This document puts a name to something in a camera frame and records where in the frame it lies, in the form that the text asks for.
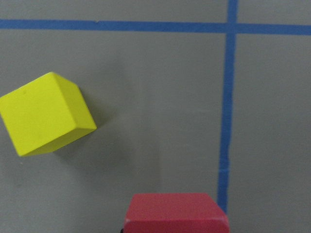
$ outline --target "gray floor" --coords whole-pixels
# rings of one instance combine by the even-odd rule
[[[0,0],[0,18],[225,22],[227,1]],[[309,1],[240,0],[239,22],[310,24]],[[0,121],[0,233],[117,233],[139,192],[216,199],[224,34],[0,30],[0,96],[55,71],[99,129],[19,158]],[[311,232],[311,37],[238,35],[233,233]]]

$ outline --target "cube face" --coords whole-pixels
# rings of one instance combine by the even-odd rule
[[[75,84],[60,83],[60,79],[64,78],[50,72],[0,98],[1,116],[20,156],[52,152],[77,139],[79,133],[72,133],[79,128],[74,118],[76,112],[71,112],[72,102],[68,103],[62,89],[76,95],[80,91]],[[76,105],[88,112],[80,98],[82,101],[78,100]],[[90,121],[93,119],[89,114],[87,122]],[[89,124],[89,128],[96,129],[95,123]]]
[[[225,213],[204,193],[136,194],[124,233],[228,233]]]
[[[74,119],[76,127],[79,129],[96,129],[95,122],[87,108],[79,87],[67,79],[54,73],[54,77]]]

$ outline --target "yellow block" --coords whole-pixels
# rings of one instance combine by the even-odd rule
[[[0,98],[19,156],[55,151],[96,130],[79,87],[53,72]]]

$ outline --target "blue tape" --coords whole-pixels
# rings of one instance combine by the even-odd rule
[[[235,23],[236,2],[229,3],[228,23],[0,19],[0,29],[311,35],[310,25]]]
[[[236,48],[236,34],[234,32],[237,22],[238,1],[229,0],[227,22],[229,31],[225,42],[225,72],[223,86],[223,108],[222,108],[222,128],[220,142],[220,158],[218,170],[218,192],[217,203],[222,210],[227,212],[228,186],[230,174],[229,148],[231,141],[232,125],[232,96],[234,84],[234,62]]]
[[[225,23],[0,19],[0,29],[225,33]]]
[[[247,34],[311,35],[311,26],[240,23],[235,25],[235,32]]]

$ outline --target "red block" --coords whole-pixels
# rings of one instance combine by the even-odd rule
[[[124,233],[229,233],[225,213],[204,193],[136,194]]]

